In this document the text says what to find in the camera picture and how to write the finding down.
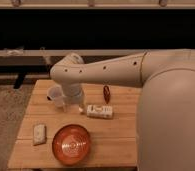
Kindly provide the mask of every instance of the orange bowl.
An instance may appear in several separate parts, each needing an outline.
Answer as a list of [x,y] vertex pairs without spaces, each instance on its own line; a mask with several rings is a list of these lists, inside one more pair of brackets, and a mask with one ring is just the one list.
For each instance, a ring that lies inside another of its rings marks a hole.
[[71,124],[61,128],[54,136],[52,151],[64,165],[74,165],[83,160],[90,150],[89,132],[82,126]]

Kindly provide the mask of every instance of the small white block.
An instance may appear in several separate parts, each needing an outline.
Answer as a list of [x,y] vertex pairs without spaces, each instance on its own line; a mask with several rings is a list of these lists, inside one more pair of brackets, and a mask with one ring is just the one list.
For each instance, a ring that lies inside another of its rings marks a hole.
[[46,143],[46,126],[38,124],[33,129],[33,145],[40,145]]

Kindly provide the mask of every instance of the wooden table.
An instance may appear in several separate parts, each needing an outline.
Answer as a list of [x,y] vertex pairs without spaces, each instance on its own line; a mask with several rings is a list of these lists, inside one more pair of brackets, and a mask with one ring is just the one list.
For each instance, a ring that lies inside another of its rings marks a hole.
[[[8,168],[63,168],[52,153],[55,133],[67,124],[80,124],[91,134],[92,146],[88,157],[75,167],[134,167],[137,164],[135,142],[135,111],[140,89],[109,86],[114,118],[93,119],[80,115],[78,106],[68,106],[67,112],[56,108],[46,98],[54,84],[39,80],[35,84],[23,118]],[[105,104],[103,85],[83,84],[86,104]],[[33,146],[33,125],[47,126],[47,143]]]

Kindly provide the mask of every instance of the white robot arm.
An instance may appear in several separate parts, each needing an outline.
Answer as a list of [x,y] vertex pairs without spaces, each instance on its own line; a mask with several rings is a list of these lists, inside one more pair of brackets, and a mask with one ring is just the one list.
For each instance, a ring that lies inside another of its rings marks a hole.
[[80,83],[143,87],[136,117],[139,171],[195,171],[194,50],[152,51],[91,64],[70,54],[50,74],[73,103],[82,100]]

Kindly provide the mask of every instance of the gray carpet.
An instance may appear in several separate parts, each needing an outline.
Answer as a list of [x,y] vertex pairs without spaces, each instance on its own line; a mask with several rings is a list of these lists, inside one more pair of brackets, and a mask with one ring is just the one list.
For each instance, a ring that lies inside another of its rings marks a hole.
[[0,171],[7,170],[18,128],[22,121],[34,85],[0,85]]

